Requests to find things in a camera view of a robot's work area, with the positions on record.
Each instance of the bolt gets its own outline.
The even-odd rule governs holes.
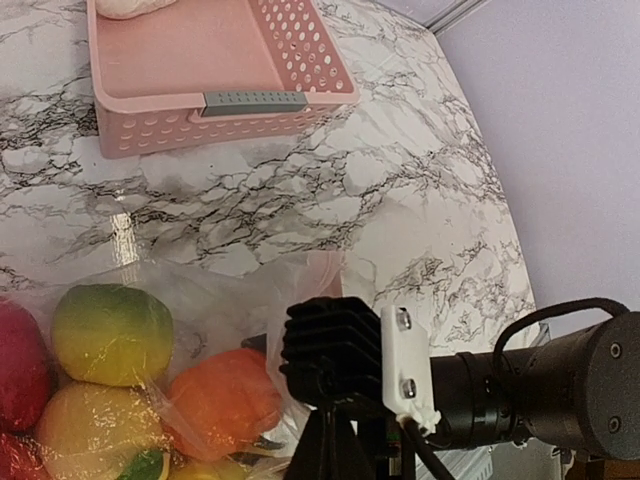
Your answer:
[[[613,358],[620,358],[622,356],[622,347],[619,343],[612,343],[611,348],[609,349],[609,353]]]
[[[396,312],[396,320],[400,326],[400,330],[411,330],[411,315],[407,312],[407,309],[400,307]]]
[[[404,398],[416,398],[416,395],[418,394],[418,387],[416,387],[416,382],[413,378],[402,382],[402,394],[404,395]]]
[[[609,419],[609,433],[616,433],[620,430],[620,417],[611,417]]]

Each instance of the pink basket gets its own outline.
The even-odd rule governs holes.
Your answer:
[[[178,0],[124,21],[87,1],[106,158],[295,134],[359,97],[312,0]]]

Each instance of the gray basket handle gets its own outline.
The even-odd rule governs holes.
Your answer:
[[[298,92],[206,92],[202,118],[300,112],[307,97]]]

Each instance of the clear plastic bag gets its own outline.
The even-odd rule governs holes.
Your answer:
[[[232,278],[141,261],[3,295],[0,478],[278,478],[308,415],[278,370],[286,309],[341,295],[342,264],[314,251]]]

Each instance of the marble surface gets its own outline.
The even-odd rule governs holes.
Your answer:
[[[242,275],[286,252],[339,248],[347,293],[407,305],[436,352],[489,348],[533,297],[449,64],[430,33],[383,7],[318,4],[360,86],[357,107],[299,138],[108,161],[84,0],[4,0],[1,287],[150,255]]]

